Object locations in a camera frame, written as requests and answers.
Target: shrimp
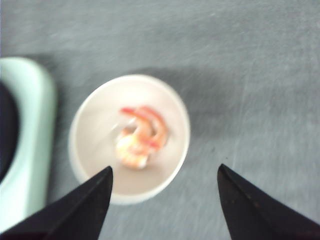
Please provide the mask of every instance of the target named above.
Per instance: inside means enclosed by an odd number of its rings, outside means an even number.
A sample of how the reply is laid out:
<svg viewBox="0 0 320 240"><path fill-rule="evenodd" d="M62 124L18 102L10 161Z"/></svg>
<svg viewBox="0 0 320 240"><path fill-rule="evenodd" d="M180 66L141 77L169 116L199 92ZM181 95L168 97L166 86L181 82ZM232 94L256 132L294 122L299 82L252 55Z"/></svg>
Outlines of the shrimp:
<svg viewBox="0 0 320 240"><path fill-rule="evenodd" d="M133 169L146 166L149 155L159 151L167 141L168 129L163 118L147 106L124 107L121 113L134 117L135 130L125 127L116 144L116 155L121 162Z"/></svg>

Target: light green container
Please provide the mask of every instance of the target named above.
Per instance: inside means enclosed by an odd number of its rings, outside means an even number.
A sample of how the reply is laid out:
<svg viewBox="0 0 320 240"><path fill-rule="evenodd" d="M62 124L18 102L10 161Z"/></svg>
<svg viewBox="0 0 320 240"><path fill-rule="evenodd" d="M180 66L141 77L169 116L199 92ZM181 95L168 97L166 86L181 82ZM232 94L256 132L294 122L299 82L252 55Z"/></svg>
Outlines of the light green container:
<svg viewBox="0 0 320 240"><path fill-rule="evenodd" d="M2 232L46 204L57 97L50 75L32 60L2 58L0 74L20 123L13 161L0 184Z"/></svg>

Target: gray tabletop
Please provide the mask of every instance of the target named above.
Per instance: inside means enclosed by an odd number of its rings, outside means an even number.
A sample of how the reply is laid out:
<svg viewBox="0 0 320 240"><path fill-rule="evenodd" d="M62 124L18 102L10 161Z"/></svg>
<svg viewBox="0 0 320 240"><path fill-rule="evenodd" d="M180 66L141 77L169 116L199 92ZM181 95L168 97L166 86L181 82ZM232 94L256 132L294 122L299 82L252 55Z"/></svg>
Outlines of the gray tabletop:
<svg viewBox="0 0 320 240"><path fill-rule="evenodd" d="M158 77L191 119L187 158L159 195L109 207L100 239L230 235L217 187L225 163L320 223L320 1L3 0L2 56L47 67L58 87L48 202L78 182L72 118L99 85Z"/></svg>

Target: white bowl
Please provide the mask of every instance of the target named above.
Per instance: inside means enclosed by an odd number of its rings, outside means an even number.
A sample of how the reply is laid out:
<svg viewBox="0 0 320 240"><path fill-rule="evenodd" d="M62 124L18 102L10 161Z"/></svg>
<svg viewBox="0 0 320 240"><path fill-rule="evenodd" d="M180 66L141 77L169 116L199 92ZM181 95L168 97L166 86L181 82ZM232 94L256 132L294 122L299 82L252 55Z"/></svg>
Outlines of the white bowl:
<svg viewBox="0 0 320 240"><path fill-rule="evenodd" d="M170 135L146 168L133 170L116 158L115 140L129 123L119 109L141 105L163 116ZM185 160L189 142L189 117L178 94L152 76L125 75L101 85L82 103L69 133L69 158L81 183L111 166L111 203L134 204L152 198L169 185Z"/></svg>

